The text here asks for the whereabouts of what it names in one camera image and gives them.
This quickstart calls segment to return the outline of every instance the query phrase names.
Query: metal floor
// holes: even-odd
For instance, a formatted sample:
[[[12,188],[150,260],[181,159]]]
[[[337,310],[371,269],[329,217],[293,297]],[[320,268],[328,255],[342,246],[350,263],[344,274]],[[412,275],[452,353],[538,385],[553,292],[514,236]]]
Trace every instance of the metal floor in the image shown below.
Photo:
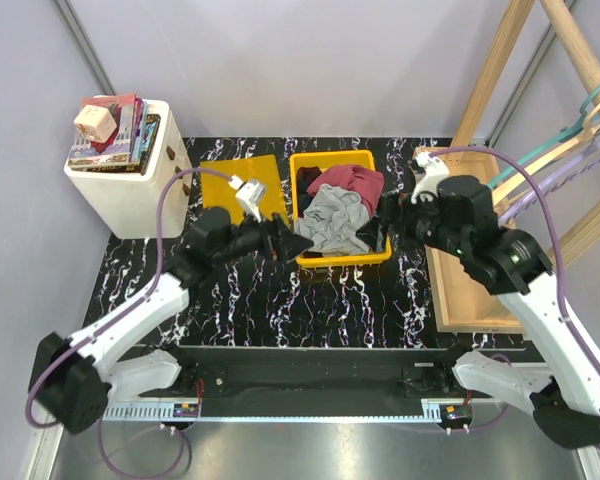
[[[476,405],[475,424],[497,413]],[[107,451],[148,425],[106,423]],[[575,453],[551,443],[530,417],[510,408],[487,431],[447,437],[433,425],[409,425],[436,433],[404,431],[395,425],[205,424],[187,430],[193,460],[169,478],[196,480],[378,480],[378,479],[583,479]],[[127,473],[149,476],[168,467],[178,440],[154,432],[122,450],[114,463]],[[95,431],[63,440],[55,480],[107,480],[119,477],[99,460]]]

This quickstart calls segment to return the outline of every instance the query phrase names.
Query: black cloth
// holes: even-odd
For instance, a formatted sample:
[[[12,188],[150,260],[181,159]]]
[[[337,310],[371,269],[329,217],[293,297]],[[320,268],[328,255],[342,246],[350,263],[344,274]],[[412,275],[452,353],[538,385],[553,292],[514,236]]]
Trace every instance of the black cloth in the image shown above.
[[[322,175],[319,167],[300,167],[296,172],[296,196],[298,198],[298,216],[302,217],[304,211],[311,205],[313,197],[307,193],[309,185]]]

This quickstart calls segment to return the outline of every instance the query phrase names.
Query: red cloth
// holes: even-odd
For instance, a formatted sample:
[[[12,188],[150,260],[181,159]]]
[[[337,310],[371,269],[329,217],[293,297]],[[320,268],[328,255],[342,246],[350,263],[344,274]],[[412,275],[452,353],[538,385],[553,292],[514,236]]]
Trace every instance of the red cloth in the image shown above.
[[[360,165],[335,165],[316,178],[309,185],[307,193],[314,196],[318,193],[320,185],[324,183],[359,194],[362,204],[369,211],[369,217],[372,217],[378,208],[380,195],[382,195],[384,176],[380,172]]]

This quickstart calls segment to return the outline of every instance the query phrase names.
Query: yellow plastic bin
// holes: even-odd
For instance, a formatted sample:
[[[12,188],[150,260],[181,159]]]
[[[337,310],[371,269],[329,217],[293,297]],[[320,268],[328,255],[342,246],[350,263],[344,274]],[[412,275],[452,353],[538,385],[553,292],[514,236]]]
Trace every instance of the yellow plastic bin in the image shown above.
[[[298,219],[298,197],[296,174],[300,167],[319,167],[323,172],[334,165],[362,165],[375,170],[373,155],[369,150],[345,150],[341,152],[294,153],[291,155],[291,197],[293,200],[293,221]],[[346,255],[344,257],[298,257],[298,265],[304,268],[336,267],[343,265],[371,265],[382,263],[391,257],[391,241],[387,238],[387,248],[382,253]]]

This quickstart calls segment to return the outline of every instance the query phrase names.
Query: white nightstand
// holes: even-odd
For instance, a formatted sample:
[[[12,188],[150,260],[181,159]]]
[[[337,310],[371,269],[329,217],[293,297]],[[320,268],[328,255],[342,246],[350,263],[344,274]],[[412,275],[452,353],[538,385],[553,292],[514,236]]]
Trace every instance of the white nightstand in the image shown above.
[[[81,172],[65,163],[64,172],[118,238],[155,238],[156,209],[162,189],[177,169],[191,168],[187,149],[169,104],[146,100],[148,113],[160,115],[160,125],[144,175]],[[178,180],[167,195],[162,213],[165,238],[182,233],[191,175]]]

